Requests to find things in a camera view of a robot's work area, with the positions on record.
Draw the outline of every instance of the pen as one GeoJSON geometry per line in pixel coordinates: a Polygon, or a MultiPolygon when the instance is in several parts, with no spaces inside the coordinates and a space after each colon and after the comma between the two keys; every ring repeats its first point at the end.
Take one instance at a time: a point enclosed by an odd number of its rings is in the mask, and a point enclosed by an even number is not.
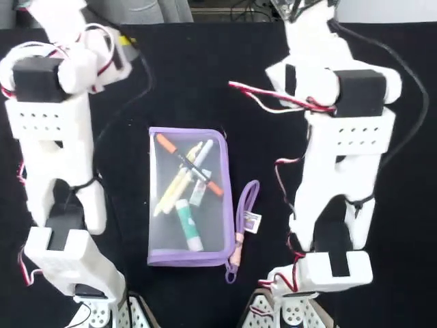
{"type": "Polygon", "coordinates": [[[223,190],[220,188],[215,182],[211,181],[205,174],[201,172],[199,169],[200,164],[196,164],[198,161],[198,158],[202,155],[203,157],[206,157],[210,149],[205,154],[202,154],[202,151],[204,148],[202,148],[201,152],[199,153],[199,156],[196,158],[194,163],[191,163],[183,154],[179,152],[179,150],[176,148],[175,145],[171,143],[164,135],[161,133],[157,134],[156,139],[161,144],[162,147],[164,147],[169,153],[176,155],[182,162],[189,168],[192,173],[194,173],[200,180],[205,183],[205,185],[208,186],[209,189],[211,189],[216,195],[219,197],[223,195],[223,190]]]}
{"type": "MultiPolygon", "coordinates": [[[[196,158],[197,152],[201,149],[203,142],[199,142],[195,147],[191,148],[191,150],[186,155],[187,159],[190,161],[194,161],[196,158]]],[[[164,195],[161,197],[160,201],[155,207],[155,211],[153,213],[154,217],[157,217],[161,212],[163,204],[167,201],[170,195],[175,191],[175,188],[182,181],[183,177],[187,173],[188,169],[186,167],[181,167],[178,174],[175,176],[173,181],[171,181],[170,185],[167,187],[167,190],[164,192],[164,195]]]]}
{"type": "MultiPolygon", "coordinates": [[[[208,140],[205,143],[205,146],[201,149],[200,153],[197,155],[193,163],[196,167],[199,167],[203,163],[203,161],[207,157],[213,145],[214,142],[212,140],[208,140]]],[[[165,214],[169,214],[171,212],[171,209],[174,207],[175,203],[180,199],[181,195],[183,194],[187,186],[190,184],[192,179],[193,179],[193,172],[191,170],[187,171],[182,181],[176,187],[175,191],[171,194],[167,202],[163,205],[163,212],[165,214]]]]}

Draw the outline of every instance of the pencil case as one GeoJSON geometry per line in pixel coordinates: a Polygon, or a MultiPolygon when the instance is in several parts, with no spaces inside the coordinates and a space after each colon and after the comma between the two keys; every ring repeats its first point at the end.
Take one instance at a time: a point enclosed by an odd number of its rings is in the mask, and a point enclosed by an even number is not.
{"type": "Polygon", "coordinates": [[[147,263],[214,267],[235,249],[227,144],[214,130],[150,128],[147,263]]]}

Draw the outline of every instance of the black cloth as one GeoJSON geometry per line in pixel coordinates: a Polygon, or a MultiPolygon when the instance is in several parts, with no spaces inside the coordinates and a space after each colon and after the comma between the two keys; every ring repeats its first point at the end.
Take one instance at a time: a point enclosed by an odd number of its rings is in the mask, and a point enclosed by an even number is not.
{"type": "MultiPolygon", "coordinates": [[[[399,51],[418,72],[432,97],[427,121],[414,141],[380,177],[377,206],[369,233],[374,281],[340,294],[341,327],[414,327],[431,316],[436,248],[435,186],[437,24],[358,25],[355,30],[399,51]]],[[[119,246],[112,216],[107,231],[95,240],[122,270],[128,285],[141,293],[160,325],[166,327],[235,327],[258,279],[277,266],[290,264],[285,246],[289,208],[274,178],[279,157],[294,158],[305,149],[306,123],[300,113],[271,115],[251,99],[227,87],[228,80],[271,88],[264,73],[287,55],[282,24],[189,24],[131,27],[153,68],[154,90],[136,102],[107,135],[98,163],[115,199],[124,238],[119,246]],[[225,283],[225,268],[175,269],[147,266],[148,126],[215,128],[226,134],[234,208],[244,185],[261,182],[254,211],[263,215],[258,235],[244,242],[237,282],[225,283]]],[[[43,40],[42,31],[2,31],[0,57],[15,44],[43,40]]],[[[399,70],[402,97],[391,105],[397,114],[393,144],[410,128],[421,108],[413,80],[384,51],[351,38],[357,59],[399,70]]],[[[129,79],[91,96],[95,134],[111,114],[144,84],[138,63],[129,79]]],[[[275,102],[269,105],[278,106],[275,102]]],[[[77,305],[41,277],[25,288],[16,263],[31,219],[25,193],[16,179],[20,161],[17,141],[0,110],[0,325],[2,327],[63,327],[77,305]]],[[[302,165],[281,168],[291,195],[301,179],[302,165]]],[[[319,298],[332,313],[333,296],[319,298]]]]}

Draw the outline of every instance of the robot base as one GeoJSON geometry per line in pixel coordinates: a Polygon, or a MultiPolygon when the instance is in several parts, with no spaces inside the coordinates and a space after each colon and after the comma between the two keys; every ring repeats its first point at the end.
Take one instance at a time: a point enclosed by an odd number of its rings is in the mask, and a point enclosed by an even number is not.
{"type": "Polygon", "coordinates": [[[331,328],[332,318],[308,296],[281,297],[275,304],[272,293],[257,289],[240,319],[239,328],[331,328]]]}
{"type": "MultiPolygon", "coordinates": [[[[132,310],[133,328],[159,328],[156,319],[142,297],[130,296],[129,299],[130,308],[132,310]]],[[[104,310],[97,310],[97,307],[93,305],[92,302],[87,302],[86,305],[91,308],[91,315],[89,318],[84,323],[76,326],[89,315],[88,307],[82,305],[67,327],[130,328],[127,302],[124,302],[123,306],[119,309],[116,320],[113,320],[112,316],[108,312],[105,312],[104,310]]]]}

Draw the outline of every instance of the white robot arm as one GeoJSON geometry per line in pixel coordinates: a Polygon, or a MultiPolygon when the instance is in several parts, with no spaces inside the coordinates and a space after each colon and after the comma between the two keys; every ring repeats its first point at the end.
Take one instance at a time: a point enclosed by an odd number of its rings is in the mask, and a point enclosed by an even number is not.
{"type": "MultiPolygon", "coordinates": [[[[395,114],[385,105],[400,97],[402,81],[390,68],[353,58],[347,42],[328,26],[335,15],[332,1],[272,2],[285,21],[290,48],[285,59],[266,69],[272,85],[280,94],[311,97],[337,111],[305,114],[310,140],[289,225],[306,254],[295,264],[273,269],[260,284],[271,296],[269,325],[314,327],[317,317],[317,327],[332,327],[322,325],[309,300],[319,292],[339,292],[373,279],[369,256],[362,249],[375,207],[380,159],[395,123],[395,114]],[[346,217],[318,222],[336,196],[344,197],[346,217]]],[[[285,100],[281,104],[296,107],[285,100]]],[[[266,316],[256,306],[260,300],[268,297],[260,293],[254,298],[254,317],[266,316]]],[[[251,318],[242,326],[250,327],[255,320],[251,318]]]]}
{"type": "MultiPolygon", "coordinates": [[[[12,134],[27,170],[27,207],[38,225],[31,228],[24,252],[54,287],[90,309],[85,320],[87,310],[80,309],[72,324],[106,327],[112,318],[111,327],[127,327],[119,320],[129,308],[124,276],[91,237],[104,232],[107,213],[104,190],[91,168],[88,94],[127,78],[132,68],[119,31],[88,23],[84,0],[28,4],[51,43],[18,45],[0,63],[12,134]],[[55,203],[56,179],[70,185],[81,206],[55,203]]],[[[140,320],[149,327],[139,303],[132,301],[140,315],[138,326],[140,320]]]]}

